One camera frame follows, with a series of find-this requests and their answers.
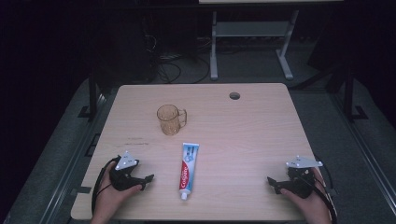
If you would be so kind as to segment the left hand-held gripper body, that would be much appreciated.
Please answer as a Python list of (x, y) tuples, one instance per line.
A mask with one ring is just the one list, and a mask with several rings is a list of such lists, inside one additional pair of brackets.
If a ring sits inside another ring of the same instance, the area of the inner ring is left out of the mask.
[(145, 188), (145, 179), (132, 176), (132, 171), (139, 164), (139, 160), (125, 151), (122, 156), (116, 158), (116, 162), (116, 166), (109, 172), (110, 182), (116, 190), (124, 191), (138, 185), (141, 185), (142, 189)]

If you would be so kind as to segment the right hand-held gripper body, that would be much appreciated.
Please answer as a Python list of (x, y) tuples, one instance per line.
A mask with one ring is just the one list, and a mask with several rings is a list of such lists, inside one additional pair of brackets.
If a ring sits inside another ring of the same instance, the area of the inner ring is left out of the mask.
[(312, 168), (319, 168), (322, 165), (321, 161), (297, 155), (294, 160), (286, 162), (289, 180), (283, 181), (280, 187), (291, 191), (300, 198), (307, 198), (315, 186), (316, 178)]

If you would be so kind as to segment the white and red toothpaste tube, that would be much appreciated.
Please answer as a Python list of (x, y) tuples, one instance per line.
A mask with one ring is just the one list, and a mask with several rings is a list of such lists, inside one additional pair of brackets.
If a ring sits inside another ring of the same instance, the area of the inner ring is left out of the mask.
[(183, 153), (179, 178), (179, 193), (180, 198), (183, 201), (186, 201), (188, 199), (188, 196), (191, 194), (195, 172), (195, 163), (197, 160), (197, 153), (200, 145), (194, 143), (184, 143), (182, 146)]

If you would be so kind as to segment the clear amber cup with handle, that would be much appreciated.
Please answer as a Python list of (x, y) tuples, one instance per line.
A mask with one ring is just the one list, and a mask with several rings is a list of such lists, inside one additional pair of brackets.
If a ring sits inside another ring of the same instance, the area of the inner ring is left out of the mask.
[(175, 105), (162, 105), (157, 110), (157, 118), (165, 135), (175, 135), (187, 124), (187, 110)]

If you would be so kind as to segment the person's right hand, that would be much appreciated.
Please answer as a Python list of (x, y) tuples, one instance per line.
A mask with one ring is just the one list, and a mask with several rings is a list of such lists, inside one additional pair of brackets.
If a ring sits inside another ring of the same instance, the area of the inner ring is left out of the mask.
[(280, 192), (300, 209), (308, 224), (332, 224), (330, 211), (317, 193), (312, 192), (302, 199), (287, 189)]

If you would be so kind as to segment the person's left hand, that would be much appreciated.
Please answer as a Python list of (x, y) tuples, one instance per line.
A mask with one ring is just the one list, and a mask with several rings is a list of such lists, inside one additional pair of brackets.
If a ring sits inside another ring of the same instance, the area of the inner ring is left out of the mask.
[(137, 185), (124, 191), (116, 190), (111, 185), (110, 170), (110, 167), (106, 169), (101, 181), (100, 193), (96, 197), (95, 209), (90, 224), (107, 224), (123, 203), (142, 189), (141, 185)]

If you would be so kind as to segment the grey metal stand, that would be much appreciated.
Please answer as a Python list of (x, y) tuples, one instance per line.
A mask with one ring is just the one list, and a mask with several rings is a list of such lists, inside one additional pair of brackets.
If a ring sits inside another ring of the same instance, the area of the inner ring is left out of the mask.
[(293, 80), (294, 76), (286, 59), (286, 52), (293, 34), (295, 23), (299, 15), (294, 10), (288, 21), (218, 21), (217, 12), (212, 14), (211, 50), (210, 50), (210, 78), (219, 78), (217, 62), (217, 39), (220, 37), (283, 37), (284, 43), (276, 50), (276, 57), (286, 80)]

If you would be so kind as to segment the black metal post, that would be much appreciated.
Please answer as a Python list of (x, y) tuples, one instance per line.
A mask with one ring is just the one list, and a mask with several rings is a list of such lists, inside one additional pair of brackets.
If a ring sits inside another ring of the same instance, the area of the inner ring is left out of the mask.
[(95, 75), (93, 72), (90, 72), (88, 78), (89, 84), (89, 105), (83, 106), (79, 113), (79, 118), (87, 118), (89, 121), (92, 121), (97, 113), (97, 89), (95, 82)]
[(352, 68), (348, 67), (345, 78), (343, 111), (349, 122), (354, 122), (357, 119), (368, 119), (363, 108), (360, 105), (353, 104), (354, 75)]

